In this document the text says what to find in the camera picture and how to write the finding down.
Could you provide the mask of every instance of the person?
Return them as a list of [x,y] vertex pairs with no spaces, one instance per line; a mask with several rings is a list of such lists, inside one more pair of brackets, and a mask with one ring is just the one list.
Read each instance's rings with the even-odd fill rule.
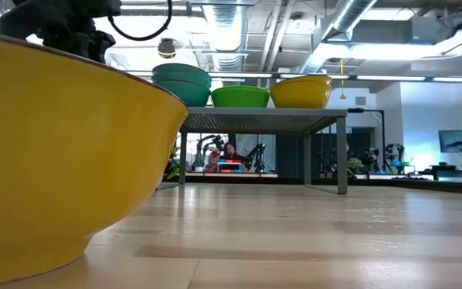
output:
[[221,156],[218,149],[214,149],[209,155],[208,163],[216,164],[218,160],[240,160],[242,163],[245,161],[245,158],[237,154],[234,144],[227,142],[224,144],[224,155]]

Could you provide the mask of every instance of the monitor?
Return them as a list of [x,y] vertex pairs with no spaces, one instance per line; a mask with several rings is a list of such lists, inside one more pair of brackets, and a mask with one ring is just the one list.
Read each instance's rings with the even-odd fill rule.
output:
[[442,153],[462,153],[462,130],[442,130],[440,134],[440,149]]

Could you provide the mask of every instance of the stacked bowls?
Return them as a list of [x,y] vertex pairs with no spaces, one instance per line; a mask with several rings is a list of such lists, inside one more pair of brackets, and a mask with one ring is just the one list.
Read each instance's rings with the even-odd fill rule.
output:
[[332,78],[311,75],[287,79],[270,89],[276,108],[326,108]]
[[266,108],[269,93],[261,88],[233,85],[212,92],[215,108]]
[[170,91],[189,107],[205,107],[212,78],[205,71],[182,63],[167,63],[152,70],[152,82]]

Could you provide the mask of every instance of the black cable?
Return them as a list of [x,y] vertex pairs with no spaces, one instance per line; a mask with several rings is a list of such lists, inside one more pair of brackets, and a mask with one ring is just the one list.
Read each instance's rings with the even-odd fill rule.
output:
[[405,7],[400,8],[400,10],[398,10],[397,13],[395,13],[395,15],[393,16],[393,18],[395,18],[395,17],[396,17],[400,12],[402,12],[404,9],[407,9],[407,10],[413,12],[413,16],[418,16],[418,14],[415,12],[415,10],[414,10],[413,8],[405,6]]
[[158,29],[157,32],[151,35],[148,35],[148,36],[135,37],[135,36],[127,35],[120,28],[117,27],[117,25],[114,22],[113,16],[111,15],[108,15],[108,21],[110,22],[113,29],[115,29],[115,31],[117,31],[120,35],[122,35],[123,37],[127,39],[134,40],[134,41],[151,40],[151,39],[154,39],[156,36],[162,34],[168,28],[168,24],[170,24],[170,21],[172,20],[172,0],[167,0],[167,6],[168,6],[168,15],[167,15],[167,20],[165,21],[164,25],[160,29]]
[[456,29],[455,27],[450,27],[448,26],[447,24],[445,24],[445,22],[443,20],[441,20],[440,17],[436,18],[436,20],[440,21],[441,25],[447,27],[447,28],[450,28],[450,29]]

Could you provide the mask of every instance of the wooden floor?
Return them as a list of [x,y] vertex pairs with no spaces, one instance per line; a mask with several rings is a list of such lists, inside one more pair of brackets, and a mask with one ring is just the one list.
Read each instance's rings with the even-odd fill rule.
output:
[[462,289],[462,194],[165,189],[77,261],[0,288]]

